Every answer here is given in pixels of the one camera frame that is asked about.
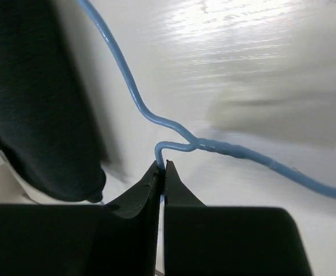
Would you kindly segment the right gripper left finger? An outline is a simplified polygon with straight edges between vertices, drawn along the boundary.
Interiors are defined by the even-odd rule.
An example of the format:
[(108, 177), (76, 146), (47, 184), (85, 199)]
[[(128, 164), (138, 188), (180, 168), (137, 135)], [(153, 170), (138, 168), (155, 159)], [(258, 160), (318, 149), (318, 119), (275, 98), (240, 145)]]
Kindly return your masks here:
[(0, 204), (0, 275), (154, 275), (161, 175), (106, 205)]

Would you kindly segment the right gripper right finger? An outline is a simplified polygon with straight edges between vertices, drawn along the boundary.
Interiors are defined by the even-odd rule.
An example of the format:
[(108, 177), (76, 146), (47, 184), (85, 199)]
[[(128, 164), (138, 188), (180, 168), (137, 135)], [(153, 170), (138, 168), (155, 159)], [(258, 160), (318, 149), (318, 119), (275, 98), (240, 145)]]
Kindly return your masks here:
[(311, 275), (292, 216), (282, 208), (206, 206), (165, 172), (166, 275)]

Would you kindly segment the black trousers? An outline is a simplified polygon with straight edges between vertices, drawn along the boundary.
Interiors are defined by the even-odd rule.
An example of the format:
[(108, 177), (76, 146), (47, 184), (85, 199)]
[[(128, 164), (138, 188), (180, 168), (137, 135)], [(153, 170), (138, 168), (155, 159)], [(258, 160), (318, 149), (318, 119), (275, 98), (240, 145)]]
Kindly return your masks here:
[(97, 134), (51, 1), (0, 1), (0, 150), (51, 198), (102, 200)]

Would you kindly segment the light blue wire hanger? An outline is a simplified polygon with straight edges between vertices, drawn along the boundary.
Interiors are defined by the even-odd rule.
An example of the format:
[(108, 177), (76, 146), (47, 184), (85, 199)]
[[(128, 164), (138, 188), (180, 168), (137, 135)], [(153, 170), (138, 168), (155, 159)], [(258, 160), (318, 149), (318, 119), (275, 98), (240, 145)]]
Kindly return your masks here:
[(214, 152), (221, 155), (231, 156), (237, 159), (247, 159), (252, 162), (258, 163), (268, 169), (280, 174), (295, 183), (312, 190), (313, 192), (333, 198), (336, 200), (336, 187), (331, 187), (325, 185), (319, 181), (310, 178), (307, 175), (300, 173), (299, 171), (293, 170), (276, 160), (265, 156), (259, 152), (253, 151), (252, 149), (243, 147), (241, 145), (230, 144), (226, 142), (221, 142), (217, 140), (198, 138), (193, 135), (189, 130), (187, 130), (180, 123), (169, 120), (168, 118), (160, 117), (149, 110), (145, 105), (142, 97), (140, 96), (138, 87), (133, 78), (131, 70), (129, 69), (124, 55), (114, 39), (110, 29), (108, 28), (106, 22), (101, 17), (100, 13), (95, 9), (95, 7), (90, 3), (90, 1), (79, 1), (78, 2), (83, 11), (89, 16), (94, 25), (97, 27), (104, 41), (109, 47), (119, 69), (125, 80), (127, 88), (130, 95), (141, 114), (154, 124), (172, 129), (181, 135), (187, 144), (175, 143), (171, 141), (160, 141), (156, 144), (154, 148), (154, 155), (156, 159), (157, 166), (161, 172), (165, 172), (165, 163), (163, 160), (162, 151), (164, 149), (175, 150), (180, 152), (192, 152), (194, 150), (203, 150), (208, 152)]

